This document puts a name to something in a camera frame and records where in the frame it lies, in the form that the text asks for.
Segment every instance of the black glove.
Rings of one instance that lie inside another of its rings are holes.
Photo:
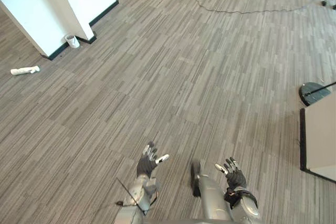
[[[237,187],[247,187],[246,178],[242,170],[239,168],[238,163],[232,157],[230,157],[230,159],[226,159],[226,162],[228,165],[224,164],[224,166],[221,166],[215,164],[215,167],[225,174],[225,177],[227,178],[227,183],[229,185],[224,195],[224,199],[230,203],[230,207],[232,209],[242,197],[248,197],[254,201],[256,207],[258,208],[257,199],[253,196],[251,192],[243,189],[234,191]]]
[[[139,177],[142,174],[145,174],[147,175],[148,178],[150,178],[152,175],[152,171],[158,166],[158,164],[161,163],[162,161],[167,160],[167,158],[169,157],[169,155],[164,155],[158,158],[155,155],[156,151],[157,149],[155,148],[153,142],[149,142],[146,145],[141,155],[141,158],[138,162],[138,165],[136,167],[137,177]]]
[[[224,164],[224,167],[219,164],[215,164],[215,167],[225,174],[229,188],[232,190],[238,186],[246,188],[246,178],[242,170],[239,168],[237,161],[230,157],[230,159],[226,159],[226,162],[228,165]]]

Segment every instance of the round black base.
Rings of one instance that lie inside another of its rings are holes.
[[[299,95],[302,102],[306,106],[309,106],[331,93],[328,89],[321,89],[313,94],[309,94],[310,92],[320,88],[323,88],[323,86],[315,82],[307,82],[303,84],[299,89]]]

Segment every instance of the robot forearm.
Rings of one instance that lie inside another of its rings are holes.
[[[139,175],[130,186],[114,224],[142,224],[157,188],[156,178],[149,179],[147,175]]]

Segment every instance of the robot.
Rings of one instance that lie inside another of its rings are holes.
[[[117,213],[114,224],[157,223],[153,220],[144,220],[150,205],[154,203],[158,195],[158,182],[156,178],[151,177],[152,171],[169,157],[166,154],[158,158],[155,156],[156,151],[153,142],[149,142],[145,147],[136,167],[137,178],[127,190],[128,195],[124,201],[119,202],[118,205],[122,207]],[[162,224],[262,223],[257,199],[247,190],[246,179],[238,163],[231,157],[226,159],[223,166],[215,164],[215,168],[227,178],[228,188],[225,193],[214,180],[201,173],[199,161],[193,161],[191,164],[193,195],[201,198],[205,218],[168,220],[162,221]]]
[[[331,3],[330,0],[323,0],[323,1],[321,1],[322,6],[327,6],[330,3]],[[336,5],[332,5],[332,9],[336,10]]]

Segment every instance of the white object on floor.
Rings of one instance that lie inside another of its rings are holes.
[[[40,68],[39,68],[39,66],[19,68],[19,69],[14,68],[14,69],[11,69],[10,72],[11,72],[12,75],[17,76],[18,74],[23,74],[23,73],[40,72]]]
[[[68,44],[69,44],[69,46],[71,48],[77,48],[77,47],[79,47],[79,42],[78,42],[77,38],[74,35],[68,34],[64,38],[67,40],[67,42],[68,42]]]

